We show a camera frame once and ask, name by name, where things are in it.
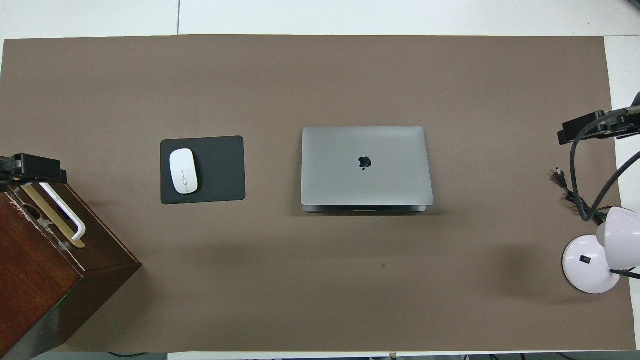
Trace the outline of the white desk lamp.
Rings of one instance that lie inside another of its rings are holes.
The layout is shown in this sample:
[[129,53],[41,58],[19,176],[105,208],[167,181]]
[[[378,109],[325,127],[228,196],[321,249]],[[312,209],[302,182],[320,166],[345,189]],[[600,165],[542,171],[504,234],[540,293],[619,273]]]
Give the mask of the white desk lamp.
[[621,277],[640,281],[640,214],[612,207],[595,235],[581,235],[567,244],[562,271],[572,287],[586,294],[612,290]]

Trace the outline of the grey apple laptop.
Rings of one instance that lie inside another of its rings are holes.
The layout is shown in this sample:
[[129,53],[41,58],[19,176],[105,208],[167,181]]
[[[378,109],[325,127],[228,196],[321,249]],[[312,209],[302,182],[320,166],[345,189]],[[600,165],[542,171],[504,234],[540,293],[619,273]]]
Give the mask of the grey apple laptop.
[[301,206],[305,212],[424,212],[434,203],[421,126],[308,126],[302,130]]

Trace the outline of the black mouse pad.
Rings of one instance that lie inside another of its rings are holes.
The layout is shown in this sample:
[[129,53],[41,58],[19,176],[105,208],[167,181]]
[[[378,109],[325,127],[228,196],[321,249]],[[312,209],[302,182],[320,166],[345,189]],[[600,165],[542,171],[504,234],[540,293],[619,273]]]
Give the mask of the black mouse pad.
[[[198,190],[175,191],[170,176],[171,152],[192,150]],[[160,142],[160,200],[163,205],[241,201],[246,198],[245,151],[242,136],[164,139]]]

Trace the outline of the brown table mat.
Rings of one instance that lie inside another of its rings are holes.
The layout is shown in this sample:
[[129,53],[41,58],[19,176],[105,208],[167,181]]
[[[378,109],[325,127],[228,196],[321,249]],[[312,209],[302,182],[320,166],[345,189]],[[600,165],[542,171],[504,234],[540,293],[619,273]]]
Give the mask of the brown table mat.
[[[550,179],[610,108],[601,37],[7,39],[0,154],[59,160],[142,263],[62,351],[631,350],[629,283],[563,275],[595,224]],[[422,126],[434,207],[304,212],[307,126]],[[230,136],[245,199],[163,204],[161,142]]]

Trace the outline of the dark brown wooden box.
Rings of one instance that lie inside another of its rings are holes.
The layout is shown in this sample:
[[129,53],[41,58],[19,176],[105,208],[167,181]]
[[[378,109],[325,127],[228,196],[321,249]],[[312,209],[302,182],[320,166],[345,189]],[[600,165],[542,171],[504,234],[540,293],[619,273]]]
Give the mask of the dark brown wooden box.
[[52,184],[86,226],[75,248],[20,186],[0,192],[0,360],[64,344],[142,266],[68,184]]

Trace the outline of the white computer mouse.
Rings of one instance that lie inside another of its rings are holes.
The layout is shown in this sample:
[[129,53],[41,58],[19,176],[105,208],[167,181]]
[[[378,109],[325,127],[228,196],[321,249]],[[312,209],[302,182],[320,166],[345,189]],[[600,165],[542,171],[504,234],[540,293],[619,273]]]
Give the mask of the white computer mouse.
[[195,157],[189,148],[179,148],[169,155],[169,171],[174,190],[181,195],[193,194],[199,189]]

